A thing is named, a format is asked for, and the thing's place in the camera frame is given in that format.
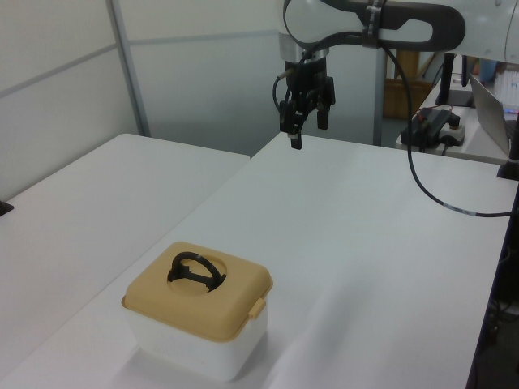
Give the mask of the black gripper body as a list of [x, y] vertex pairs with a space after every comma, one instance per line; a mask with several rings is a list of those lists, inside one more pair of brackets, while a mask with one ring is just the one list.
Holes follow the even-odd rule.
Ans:
[[309, 93], [320, 90], [326, 84], [327, 61], [321, 58], [317, 61], [303, 63], [300, 67], [294, 62], [284, 62], [285, 70], [294, 69], [294, 73], [288, 76], [287, 86], [296, 97], [301, 93]]

